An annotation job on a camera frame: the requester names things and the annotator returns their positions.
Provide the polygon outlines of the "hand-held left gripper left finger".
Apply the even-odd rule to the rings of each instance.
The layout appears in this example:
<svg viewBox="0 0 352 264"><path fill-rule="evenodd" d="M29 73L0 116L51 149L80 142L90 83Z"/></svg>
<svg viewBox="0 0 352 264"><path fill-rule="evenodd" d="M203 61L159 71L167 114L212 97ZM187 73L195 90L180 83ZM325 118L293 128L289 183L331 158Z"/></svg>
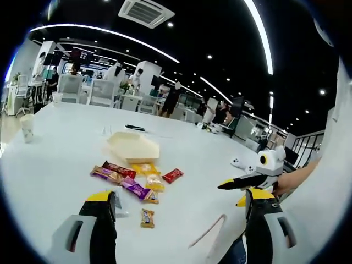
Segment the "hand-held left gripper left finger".
<svg viewBox="0 0 352 264"><path fill-rule="evenodd" d="M116 263L116 195L89 196L78 214L69 216L52 235L49 263Z"/></svg>

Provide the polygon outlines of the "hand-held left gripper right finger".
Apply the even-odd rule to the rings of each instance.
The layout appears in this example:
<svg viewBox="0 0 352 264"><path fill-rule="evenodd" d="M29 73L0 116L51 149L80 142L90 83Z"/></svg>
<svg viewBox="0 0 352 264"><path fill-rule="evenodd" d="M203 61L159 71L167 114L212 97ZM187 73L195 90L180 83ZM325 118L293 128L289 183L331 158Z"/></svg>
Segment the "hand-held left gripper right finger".
<svg viewBox="0 0 352 264"><path fill-rule="evenodd" d="M305 232L270 192L246 189L236 205L245 207L247 263L306 262Z"/></svg>

